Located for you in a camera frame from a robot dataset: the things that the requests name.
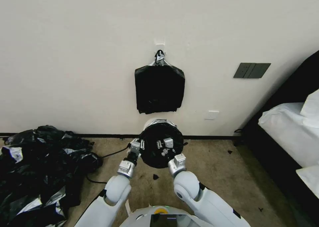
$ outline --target black cable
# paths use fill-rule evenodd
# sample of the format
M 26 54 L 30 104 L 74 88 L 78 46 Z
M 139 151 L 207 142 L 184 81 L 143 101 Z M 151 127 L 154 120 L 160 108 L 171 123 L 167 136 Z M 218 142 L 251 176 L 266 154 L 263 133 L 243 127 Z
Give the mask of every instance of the black cable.
M 185 142 L 183 145 L 181 145 L 180 147 L 186 146 L 188 144 L 188 142 Z
M 97 160 L 99 160 L 99 159 L 102 159 L 102 158 L 105 158 L 105 157 L 109 157 L 109 156 L 118 154 L 118 153 L 120 153 L 120 152 L 122 152 L 122 151 L 125 151 L 125 150 L 128 149 L 129 147 L 130 147 L 130 143 L 129 143 L 129 144 L 127 145 L 127 147 L 125 147 L 124 149 L 119 150 L 119 151 L 114 152 L 114 153 L 111 153 L 111 154 L 107 154 L 107 155 L 105 155 L 105 156 L 101 156 L 101 157 L 99 157 L 98 159 L 96 159 L 96 160 L 94 160 L 94 161 L 97 161 Z M 87 179 L 89 182 L 92 182 L 92 183 L 107 184 L 107 182 L 91 180 L 88 175 L 86 175 L 86 179 Z
M 99 157 L 99 159 L 102 159 L 102 158 L 105 158 L 105 157 L 108 157 L 108 156 L 112 156 L 112 155 L 118 154 L 118 153 L 120 153 L 120 152 L 122 152 L 122 151 L 125 151 L 125 150 L 128 149 L 129 147 L 130 147 L 130 143 L 129 143 L 129 144 L 127 145 L 127 147 L 125 147 L 124 149 L 119 150 L 119 151 L 114 152 L 114 153 L 111 153 L 111 154 L 107 154 L 107 155 L 105 155 L 105 156 L 101 156 L 101 157 Z
M 92 182 L 92 183 L 107 184 L 107 182 L 91 180 L 91 179 L 87 176 L 87 174 L 86 174 L 86 179 L 87 179 L 89 182 Z

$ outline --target gray light switch panel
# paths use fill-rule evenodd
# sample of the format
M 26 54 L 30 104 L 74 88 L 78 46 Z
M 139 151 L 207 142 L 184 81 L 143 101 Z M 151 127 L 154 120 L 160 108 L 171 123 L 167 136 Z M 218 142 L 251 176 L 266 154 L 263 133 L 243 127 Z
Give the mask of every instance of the gray light switch panel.
M 261 78 L 269 66 L 270 63 L 256 63 L 248 78 Z
M 248 71 L 251 63 L 242 62 L 234 75 L 234 78 L 244 78 L 246 72 Z
M 261 78 L 269 66 L 270 63 L 242 62 L 234 78 Z

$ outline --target power outlet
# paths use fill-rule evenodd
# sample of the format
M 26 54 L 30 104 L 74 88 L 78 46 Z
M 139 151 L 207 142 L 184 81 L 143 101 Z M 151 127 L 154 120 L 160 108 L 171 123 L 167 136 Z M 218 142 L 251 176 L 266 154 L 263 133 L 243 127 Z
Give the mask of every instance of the power outlet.
M 215 120 L 218 115 L 219 115 L 219 111 L 209 110 L 208 112 L 206 112 L 204 119 L 205 120 Z

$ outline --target floor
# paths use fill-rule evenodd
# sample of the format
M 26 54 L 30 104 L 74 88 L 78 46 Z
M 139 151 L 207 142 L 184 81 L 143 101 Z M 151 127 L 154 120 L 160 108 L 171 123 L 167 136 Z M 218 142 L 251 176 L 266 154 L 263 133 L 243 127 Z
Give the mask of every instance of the floor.
M 93 151 L 106 155 L 126 147 L 131 139 L 91 138 L 95 142 Z M 187 140 L 184 147 L 186 166 L 198 179 L 221 196 L 237 210 L 251 227 L 296 227 L 295 218 L 287 200 L 269 178 L 246 147 L 234 147 L 229 140 Z M 116 175 L 126 151 L 108 157 L 103 166 L 90 178 L 108 181 Z M 153 174 L 159 176 L 153 180 Z M 168 169 L 154 169 L 139 159 L 131 179 L 132 190 L 129 194 L 131 210 L 148 205 L 168 205 L 192 213 L 173 191 L 173 179 Z M 74 226 L 83 211 L 91 203 L 104 184 L 84 180 L 81 204 L 69 210 L 65 226 Z M 127 218 L 125 206 L 120 209 L 113 226 L 119 226 Z

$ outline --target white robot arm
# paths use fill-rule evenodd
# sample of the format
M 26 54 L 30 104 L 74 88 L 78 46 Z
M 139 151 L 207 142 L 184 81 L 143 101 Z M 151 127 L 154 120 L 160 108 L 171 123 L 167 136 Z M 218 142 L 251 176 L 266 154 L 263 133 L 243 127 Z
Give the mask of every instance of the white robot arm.
M 118 175 L 112 176 L 104 190 L 93 200 L 89 207 L 82 214 L 75 227 L 88 227 L 94 224 L 94 227 L 112 226 L 117 212 L 121 205 L 127 199 L 131 191 L 130 178 L 133 176 L 134 168 L 137 165 L 139 157 L 139 146 L 131 142 L 130 153 L 118 168 Z
M 248 222 L 219 195 L 201 184 L 196 175 L 186 171 L 186 157 L 179 154 L 169 163 L 174 177 L 174 192 L 195 213 L 215 227 L 250 227 Z

